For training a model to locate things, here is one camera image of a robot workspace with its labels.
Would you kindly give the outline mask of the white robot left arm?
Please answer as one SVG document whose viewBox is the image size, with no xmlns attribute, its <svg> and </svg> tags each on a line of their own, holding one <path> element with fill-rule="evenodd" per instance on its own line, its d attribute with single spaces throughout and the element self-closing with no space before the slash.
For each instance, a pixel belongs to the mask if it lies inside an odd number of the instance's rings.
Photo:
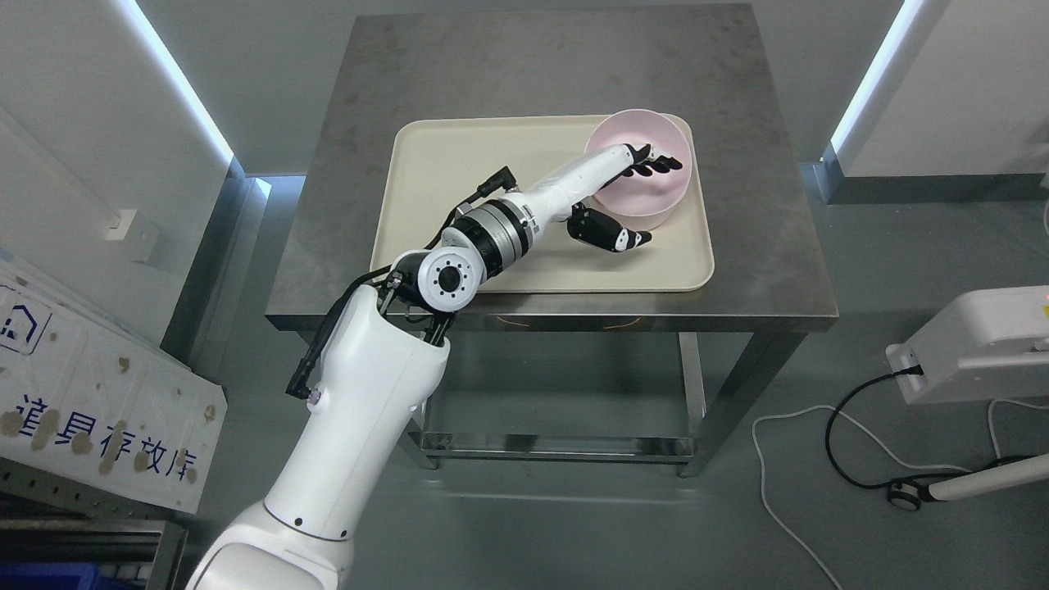
<svg viewBox="0 0 1049 590">
<path fill-rule="evenodd" d="M 267 494 L 224 527 L 187 588 L 343 587 L 379 476 L 445 373 L 456 314 L 597 189 L 580 166 L 524 191 L 499 170 L 433 243 L 349 285 L 288 382 L 307 425 Z"/>
</svg>

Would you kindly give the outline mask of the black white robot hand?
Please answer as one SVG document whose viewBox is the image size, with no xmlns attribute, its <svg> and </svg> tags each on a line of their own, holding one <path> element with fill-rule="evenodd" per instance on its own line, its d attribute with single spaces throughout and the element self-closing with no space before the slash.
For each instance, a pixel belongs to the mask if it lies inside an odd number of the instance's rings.
<svg viewBox="0 0 1049 590">
<path fill-rule="evenodd" d="M 571 238 L 608 252 L 626 252 L 651 243 L 651 232 L 630 230 L 615 218 L 588 209 L 583 201 L 616 180 L 652 175 L 670 176 L 670 194 L 678 199 L 692 180 L 692 169 L 651 144 L 639 147 L 614 144 L 570 161 L 529 190 L 534 197 L 533 243 L 540 243 L 547 227 L 555 223 L 565 223 Z"/>
</svg>

